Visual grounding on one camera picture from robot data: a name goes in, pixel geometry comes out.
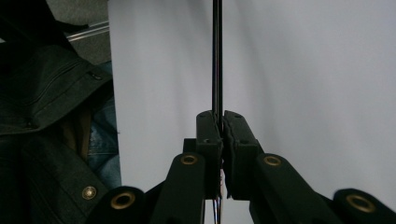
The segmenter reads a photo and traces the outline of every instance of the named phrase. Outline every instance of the metal grommet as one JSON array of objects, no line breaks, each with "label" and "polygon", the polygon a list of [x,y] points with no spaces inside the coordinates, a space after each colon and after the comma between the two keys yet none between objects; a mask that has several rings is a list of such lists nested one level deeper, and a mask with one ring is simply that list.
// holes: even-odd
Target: metal grommet
[{"label": "metal grommet", "polygon": [[373,213],[375,211],[375,205],[364,197],[358,194],[350,194],[346,196],[346,201],[354,208],[365,212]]},{"label": "metal grommet", "polygon": [[91,200],[96,196],[96,188],[88,186],[82,191],[82,198],[85,200]]},{"label": "metal grommet", "polygon": [[278,166],[282,163],[282,161],[275,156],[266,156],[264,157],[264,162],[271,166]]},{"label": "metal grommet", "polygon": [[136,200],[136,196],[131,191],[118,194],[111,199],[111,207],[117,210],[125,209],[131,206]]},{"label": "metal grommet", "polygon": [[185,155],[181,157],[181,163],[185,165],[193,165],[198,162],[198,158],[192,155]]}]

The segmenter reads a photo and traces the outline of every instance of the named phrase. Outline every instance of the white backdrop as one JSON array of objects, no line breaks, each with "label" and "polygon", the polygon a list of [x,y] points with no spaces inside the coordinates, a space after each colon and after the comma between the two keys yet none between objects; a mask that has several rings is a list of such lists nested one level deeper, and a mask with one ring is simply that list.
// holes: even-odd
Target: white backdrop
[{"label": "white backdrop", "polygon": [[[121,173],[166,177],[211,107],[212,1],[108,2]],[[223,1],[224,108],[330,198],[396,210],[396,1]],[[251,223],[227,201],[224,223]]]}]

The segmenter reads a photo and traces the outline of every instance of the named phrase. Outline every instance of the jacket button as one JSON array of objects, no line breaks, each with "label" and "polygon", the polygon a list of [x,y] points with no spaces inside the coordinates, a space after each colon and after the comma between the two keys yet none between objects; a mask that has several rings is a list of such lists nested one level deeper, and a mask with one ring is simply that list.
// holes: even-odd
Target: jacket button
[{"label": "jacket button", "polygon": [[34,129],[38,129],[38,126],[34,125],[32,123],[32,119],[28,118],[28,119],[26,119],[26,124],[25,124],[24,129],[26,129],[26,130],[34,130]]},{"label": "jacket button", "polygon": [[82,191],[82,198],[85,200],[90,200],[96,196],[96,188],[88,186]]},{"label": "jacket button", "polygon": [[91,77],[93,77],[96,80],[102,80],[102,77],[97,76],[95,73],[93,73],[92,71],[87,72],[88,75],[90,75]]}]

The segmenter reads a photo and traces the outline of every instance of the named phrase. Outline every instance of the gray fabric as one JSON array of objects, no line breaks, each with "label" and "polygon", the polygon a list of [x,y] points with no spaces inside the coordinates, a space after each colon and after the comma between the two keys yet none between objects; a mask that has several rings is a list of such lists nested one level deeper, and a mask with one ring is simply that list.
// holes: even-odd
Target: gray fabric
[{"label": "gray fabric", "polygon": [[73,52],[39,49],[24,67],[0,76],[0,135],[43,130],[109,80]]},{"label": "gray fabric", "polygon": [[84,223],[107,188],[55,124],[108,95],[112,76],[60,47],[26,52],[0,69],[0,223]]}]

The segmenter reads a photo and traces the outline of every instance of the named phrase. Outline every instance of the black rod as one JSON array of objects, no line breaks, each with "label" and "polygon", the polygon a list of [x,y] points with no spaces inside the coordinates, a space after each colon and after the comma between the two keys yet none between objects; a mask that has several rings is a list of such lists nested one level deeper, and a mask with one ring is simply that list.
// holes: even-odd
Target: black rod
[{"label": "black rod", "polygon": [[212,111],[222,133],[222,0],[213,0]]}]

